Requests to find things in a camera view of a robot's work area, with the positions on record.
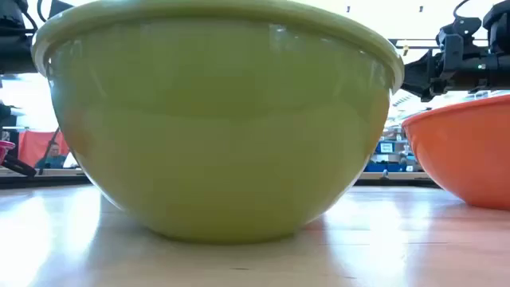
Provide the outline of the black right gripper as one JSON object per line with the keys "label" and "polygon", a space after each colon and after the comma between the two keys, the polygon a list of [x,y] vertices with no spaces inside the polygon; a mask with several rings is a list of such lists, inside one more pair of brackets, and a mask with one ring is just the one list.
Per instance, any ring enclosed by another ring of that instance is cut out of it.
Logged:
{"label": "black right gripper", "polygon": [[433,91],[430,79],[435,76],[436,59],[432,50],[421,58],[404,65],[405,75],[401,89],[421,93],[421,102],[430,102],[436,94],[449,91],[496,90],[498,57],[486,48],[475,46],[459,34],[441,36],[441,60]]}

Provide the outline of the orange plastic bowl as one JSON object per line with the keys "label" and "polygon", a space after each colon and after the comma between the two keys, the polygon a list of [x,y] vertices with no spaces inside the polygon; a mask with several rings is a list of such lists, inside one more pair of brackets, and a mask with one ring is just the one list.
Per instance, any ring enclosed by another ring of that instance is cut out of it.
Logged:
{"label": "orange plastic bowl", "polygon": [[423,112],[402,128],[439,187],[471,206],[510,210],[510,94]]}

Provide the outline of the green plastic bowl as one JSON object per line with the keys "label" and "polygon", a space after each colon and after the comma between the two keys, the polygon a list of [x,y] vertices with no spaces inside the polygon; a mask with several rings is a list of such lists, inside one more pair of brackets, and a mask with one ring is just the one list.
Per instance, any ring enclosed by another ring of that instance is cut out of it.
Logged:
{"label": "green plastic bowl", "polygon": [[188,242],[319,217],[363,172],[404,76],[385,37],[292,0],[97,0],[50,18],[32,57],[91,182]]}

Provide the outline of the small pink plastic bowl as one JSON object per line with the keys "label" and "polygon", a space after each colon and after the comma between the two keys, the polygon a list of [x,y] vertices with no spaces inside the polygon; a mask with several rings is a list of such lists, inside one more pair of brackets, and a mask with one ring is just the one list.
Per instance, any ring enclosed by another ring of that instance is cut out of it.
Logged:
{"label": "small pink plastic bowl", "polygon": [[15,143],[0,140],[0,166],[3,164],[8,152],[16,147]]}

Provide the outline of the person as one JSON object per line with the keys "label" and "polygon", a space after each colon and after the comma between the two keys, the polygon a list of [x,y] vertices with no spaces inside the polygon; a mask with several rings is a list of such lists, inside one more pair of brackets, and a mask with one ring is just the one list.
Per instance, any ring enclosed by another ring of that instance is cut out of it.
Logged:
{"label": "person", "polygon": [[[64,167],[65,160],[66,157],[60,153],[60,146],[55,143],[50,149],[44,168],[61,169]],[[35,167],[39,169],[42,164],[43,162],[40,159]]]}

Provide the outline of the black slanted pole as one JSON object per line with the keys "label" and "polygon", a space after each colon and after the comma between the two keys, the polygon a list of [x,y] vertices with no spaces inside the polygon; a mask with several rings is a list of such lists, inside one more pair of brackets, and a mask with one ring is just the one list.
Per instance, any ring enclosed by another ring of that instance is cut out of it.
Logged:
{"label": "black slanted pole", "polygon": [[39,168],[38,172],[37,172],[37,175],[43,175],[43,172],[44,172],[44,166],[45,166],[45,162],[46,162],[46,159],[48,157],[48,154],[50,152],[50,149],[52,148],[52,146],[55,144],[55,139],[57,138],[57,135],[58,133],[60,132],[60,127],[57,127],[57,129],[55,130],[55,132],[53,133],[52,137],[51,137],[51,140],[48,142],[47,146],[46,146],[46,149],[45,149],[45,154],[44,156],[41,158],[41,161],[43,162],[43,164],[41,165],[41,167]]}

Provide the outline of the red cloth banner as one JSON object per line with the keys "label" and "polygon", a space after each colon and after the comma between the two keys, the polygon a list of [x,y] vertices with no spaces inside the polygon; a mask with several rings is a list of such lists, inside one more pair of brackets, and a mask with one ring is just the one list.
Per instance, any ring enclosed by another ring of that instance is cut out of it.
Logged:
{"label": "red cloth banner", "polygon": [[19,133],[18,158],[35,167],[43,157],[48,142],[53,138],[52,132],[23,131]]}

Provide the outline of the thick black tube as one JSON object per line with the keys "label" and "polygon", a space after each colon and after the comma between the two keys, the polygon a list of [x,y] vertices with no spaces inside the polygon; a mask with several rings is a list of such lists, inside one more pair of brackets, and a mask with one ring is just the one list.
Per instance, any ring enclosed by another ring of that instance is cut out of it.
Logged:
{"label": "thick black tube", "polygon": [[35,168],[13,157],[12,155],[5,155],[4,160],[2,161],[2,166],[30,178],[37,174],[37,170]]}

